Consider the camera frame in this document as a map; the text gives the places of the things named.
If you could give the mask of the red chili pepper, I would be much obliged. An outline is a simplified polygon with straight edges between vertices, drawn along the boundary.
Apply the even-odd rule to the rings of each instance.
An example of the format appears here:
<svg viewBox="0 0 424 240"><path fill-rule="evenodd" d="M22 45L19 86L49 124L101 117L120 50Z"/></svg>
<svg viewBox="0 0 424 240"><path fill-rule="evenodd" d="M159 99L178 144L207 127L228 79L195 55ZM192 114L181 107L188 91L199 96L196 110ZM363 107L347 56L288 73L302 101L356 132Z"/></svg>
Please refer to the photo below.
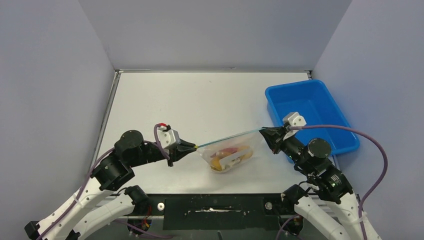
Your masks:
<svg viewBox="0 0 424 240"><path fill-rule="evenodd" d="M232 155L232 154L237 153L237 152L238 152L238 150L239 150L239 148L238 148L238 147L229 147L229 148L224 148L224 149L221 149L221 150L217 151L217 152L215 153L215 156L216 156L216 157L218 157L218 158L220 158L220 159L223 159L223 158L225 158L225 157L228 157L228 156L230 156L230 155Z"/></svg>

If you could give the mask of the clear zip top bag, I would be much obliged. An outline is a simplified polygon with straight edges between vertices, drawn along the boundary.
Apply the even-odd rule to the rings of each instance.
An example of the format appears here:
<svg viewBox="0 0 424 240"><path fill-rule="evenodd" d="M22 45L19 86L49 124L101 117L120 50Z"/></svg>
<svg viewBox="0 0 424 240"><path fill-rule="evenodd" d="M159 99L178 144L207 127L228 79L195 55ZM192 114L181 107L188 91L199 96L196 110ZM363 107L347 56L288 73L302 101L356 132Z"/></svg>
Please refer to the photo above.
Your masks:
<svg viewBox="0 0 424 240"><path fill-rule="evenodd" d="M241 132L199 145L196 152L210 170L225 173L253 159L264 141L261 128Z"/></svg>

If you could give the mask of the yellow lemon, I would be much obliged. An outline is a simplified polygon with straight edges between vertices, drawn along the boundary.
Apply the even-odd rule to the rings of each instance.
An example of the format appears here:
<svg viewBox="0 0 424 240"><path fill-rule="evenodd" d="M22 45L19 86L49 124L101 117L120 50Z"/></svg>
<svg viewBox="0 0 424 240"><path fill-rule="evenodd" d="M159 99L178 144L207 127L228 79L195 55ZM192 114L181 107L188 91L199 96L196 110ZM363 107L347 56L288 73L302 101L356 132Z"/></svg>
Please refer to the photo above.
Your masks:
<svg viewBox="0 0 424 240"><path fill-rule="evenodd" d="M252 157L254 150L251 146L244 145L244 146L240 146L237 149L237 153L240 154L238 158L244 161Z"/></svg>

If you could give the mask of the small orange food ball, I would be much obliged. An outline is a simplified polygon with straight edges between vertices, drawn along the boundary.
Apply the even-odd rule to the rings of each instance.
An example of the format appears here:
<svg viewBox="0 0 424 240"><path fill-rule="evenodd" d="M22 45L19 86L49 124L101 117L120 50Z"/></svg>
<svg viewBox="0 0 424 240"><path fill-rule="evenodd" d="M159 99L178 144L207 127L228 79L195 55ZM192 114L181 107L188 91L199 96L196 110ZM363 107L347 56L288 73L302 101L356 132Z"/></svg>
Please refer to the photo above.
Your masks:
<svg viewBox="0 0 424 240"><path fill-rule="evenodd" d="M210 167L214 170L214 171L222 171L222 165L220 164L220 158L219 157L214 157L211 161L210 161Z"/></svg>

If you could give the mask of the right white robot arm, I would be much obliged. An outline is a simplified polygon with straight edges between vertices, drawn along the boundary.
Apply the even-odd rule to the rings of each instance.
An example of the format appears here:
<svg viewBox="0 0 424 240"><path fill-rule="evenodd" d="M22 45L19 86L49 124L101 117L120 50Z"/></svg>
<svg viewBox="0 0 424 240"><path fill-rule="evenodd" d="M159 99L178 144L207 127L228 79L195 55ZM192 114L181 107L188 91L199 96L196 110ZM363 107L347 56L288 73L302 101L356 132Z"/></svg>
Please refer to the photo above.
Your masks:
<svg viewBox="0 0 424 240"><path fill-rule="evenodd" d="M274 154L283 152L294 169L306 177L312 191L336 215L334 220L310 197L307 190L294 184L281 194L281 207L289 214L307 219L329 240L379 240L346 176L329 160L330 144L313 138L304 145L295 137L298 127L264 127L259 130Z"/></svg>

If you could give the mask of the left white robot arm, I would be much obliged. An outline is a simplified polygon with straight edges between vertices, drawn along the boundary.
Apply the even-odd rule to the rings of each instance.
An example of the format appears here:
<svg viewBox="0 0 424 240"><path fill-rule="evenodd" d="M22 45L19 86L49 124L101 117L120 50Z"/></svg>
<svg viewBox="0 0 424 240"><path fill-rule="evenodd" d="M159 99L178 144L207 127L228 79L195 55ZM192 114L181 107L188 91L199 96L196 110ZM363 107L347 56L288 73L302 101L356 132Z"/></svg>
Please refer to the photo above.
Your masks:
<svg viewBox="0 0 424 240"><path fill-rule="evenodd" d="M112 221L135 209L148 212L148 195L138 186L125 187L115 200L97 205L135 176L138 166L165 160L169 167L197 150L194 143L180 139L169 125L159 123L153 129L155 141L147 141L141 132L124 132L114 147L90 168L81 187L58 209L42 220L30 221L24 230L31 240L84 240Z"/></svg>

